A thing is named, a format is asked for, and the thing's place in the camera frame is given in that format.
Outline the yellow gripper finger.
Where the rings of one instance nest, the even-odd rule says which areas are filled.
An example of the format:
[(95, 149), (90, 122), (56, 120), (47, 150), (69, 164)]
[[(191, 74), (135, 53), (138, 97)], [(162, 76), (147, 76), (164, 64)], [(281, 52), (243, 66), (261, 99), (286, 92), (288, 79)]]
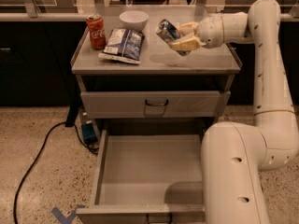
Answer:
[(170, 48), (175, 51), (193, 51), (205, 45), (206, 43), (203, 42), (199, 36), (194, 34), (188, 34), (181, 37), (180, 39), (174, 40), (170, 44)]
[(178, 26), (177, 29), (181, 37), (186, 35), (197, 35), (198, 23), (195, 21), (187, 22)]

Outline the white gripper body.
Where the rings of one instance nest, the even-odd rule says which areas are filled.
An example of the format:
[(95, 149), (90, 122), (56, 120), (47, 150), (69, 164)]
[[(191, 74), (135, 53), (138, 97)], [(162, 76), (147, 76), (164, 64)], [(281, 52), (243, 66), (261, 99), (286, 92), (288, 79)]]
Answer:
[(198, 35), (204, 48), (213, 49), (223, 44), (223, 20), (221, 15), (211, 15), (199, 22)]

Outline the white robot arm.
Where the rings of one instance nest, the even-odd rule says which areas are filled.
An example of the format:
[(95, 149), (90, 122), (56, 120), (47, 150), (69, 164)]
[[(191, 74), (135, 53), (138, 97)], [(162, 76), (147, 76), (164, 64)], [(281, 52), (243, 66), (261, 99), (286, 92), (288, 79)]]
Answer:
[(298, 152), (299, 134), (278, 32), (276, 0), (257, 0), (248, 12), (211, 14), (178, 27), (173, 50), (255, 46), (254, 123), (219, 122), (204, 134), (201, 167), (206, 224), (270, 224), (259, 173), (279, 169)]

